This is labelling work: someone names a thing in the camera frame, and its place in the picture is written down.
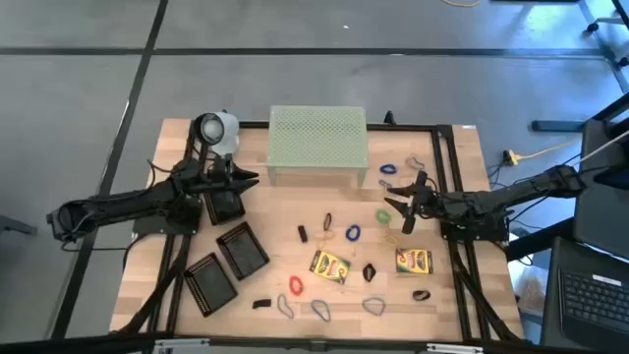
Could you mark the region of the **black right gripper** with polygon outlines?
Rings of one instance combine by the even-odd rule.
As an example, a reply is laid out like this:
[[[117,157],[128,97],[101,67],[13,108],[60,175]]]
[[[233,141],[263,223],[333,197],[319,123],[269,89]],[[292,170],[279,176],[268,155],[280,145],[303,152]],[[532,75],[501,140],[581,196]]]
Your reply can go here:
[[[406,197],[409,200],[408,203],[403,203],[390,198],[384,199],[404,217],[402,226],[404,234],[412,233],[417,215],[424,219],[435,217],[438,200],[433,188],[427,185],[428,180],[428,174],[425,171],[420,171],[415,182],[411,185],[387,189],[389,193]]]

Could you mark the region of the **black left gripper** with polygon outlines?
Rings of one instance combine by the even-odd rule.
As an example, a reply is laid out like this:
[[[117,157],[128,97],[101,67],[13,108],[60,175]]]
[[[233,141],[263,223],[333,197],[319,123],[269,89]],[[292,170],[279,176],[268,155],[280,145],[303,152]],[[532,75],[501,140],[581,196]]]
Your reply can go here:
[[[185,193],[188,195],[228,191],[241,195],[259,183],[259,180],[251,180],[258,177],[256,172],[233,166],[231,154],[216,156],[205,170],[199,160],[190,158],[187,168],[191,170],[185,179]]]

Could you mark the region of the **yellow green crayon box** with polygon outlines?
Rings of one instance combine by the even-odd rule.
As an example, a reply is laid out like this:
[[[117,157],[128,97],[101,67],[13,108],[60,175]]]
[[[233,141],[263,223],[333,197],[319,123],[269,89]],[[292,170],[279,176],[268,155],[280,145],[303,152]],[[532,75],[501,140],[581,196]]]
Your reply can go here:
[[[351,263],[322,250],[314,253],[310,272],[327,280],[344,284],[349,274]]]
[[[395,264],[398,273],[432,274],[432,253],[424,249],[397,249]]]

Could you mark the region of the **white desk lamp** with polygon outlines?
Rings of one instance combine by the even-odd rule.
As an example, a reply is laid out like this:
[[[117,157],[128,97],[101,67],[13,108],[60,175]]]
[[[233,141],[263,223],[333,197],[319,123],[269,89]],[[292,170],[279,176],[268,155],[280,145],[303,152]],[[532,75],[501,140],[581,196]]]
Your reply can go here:
[[[207,112],[193,122],[196,137],[220,156],[234,154],[240,146],[240,122],[226,110]]]

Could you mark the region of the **black plastic basket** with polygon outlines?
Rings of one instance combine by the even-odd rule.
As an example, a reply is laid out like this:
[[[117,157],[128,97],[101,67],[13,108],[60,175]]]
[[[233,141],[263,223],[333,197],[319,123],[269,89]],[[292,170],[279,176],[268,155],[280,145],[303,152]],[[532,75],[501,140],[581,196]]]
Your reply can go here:
[[[218,237],[216,243],[239,281],[269,263],[269,256],[246,221]]]
[[[212,225],[230,222],[246,213],[241,197],[235,192],[207,192],[203,198]]]
[[[204,318],[238,296],[215,253],[189,266],[184,272],[184,278]]]

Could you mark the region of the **black stand foot bar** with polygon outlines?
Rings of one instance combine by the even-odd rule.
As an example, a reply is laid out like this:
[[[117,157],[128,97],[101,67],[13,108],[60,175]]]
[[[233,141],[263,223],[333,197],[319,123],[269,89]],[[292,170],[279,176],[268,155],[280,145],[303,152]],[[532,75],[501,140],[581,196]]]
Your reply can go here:
[[[531,122],[531,129],[534,132],[543,133],[580,133],[583,126],[583,121],[534,120]]]

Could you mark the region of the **dark grey laptop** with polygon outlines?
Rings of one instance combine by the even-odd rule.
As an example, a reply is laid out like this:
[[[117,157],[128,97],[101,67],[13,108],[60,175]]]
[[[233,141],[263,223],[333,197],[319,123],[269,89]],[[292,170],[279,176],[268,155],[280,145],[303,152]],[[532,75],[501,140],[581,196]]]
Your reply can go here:
[[[629,354],[629,264],[558,238],[551,249],[541,343]]]

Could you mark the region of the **grey stand foot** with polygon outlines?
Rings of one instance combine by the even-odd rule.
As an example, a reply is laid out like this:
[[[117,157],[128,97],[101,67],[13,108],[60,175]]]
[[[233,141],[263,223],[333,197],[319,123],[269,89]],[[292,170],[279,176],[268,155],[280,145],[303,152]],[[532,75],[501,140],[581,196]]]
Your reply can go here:
[[[34,235],[36,233],[36,228],[14,218],[0,215],[0,234],[5,231],[15,231],[26,235]]]

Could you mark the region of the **silver metal bracket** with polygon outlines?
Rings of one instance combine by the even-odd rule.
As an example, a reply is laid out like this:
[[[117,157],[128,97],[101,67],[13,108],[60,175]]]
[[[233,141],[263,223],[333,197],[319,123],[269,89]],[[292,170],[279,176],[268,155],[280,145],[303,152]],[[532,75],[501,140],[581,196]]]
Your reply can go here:
[[[437,354],[485,354],[484,349],[479,346],[449,343],[428,343],[427,352]]]
[[[151,354],[174,354],[176,349],[196,349],[207,347],[208,338],[171,338],[158,339],[154,342]]]

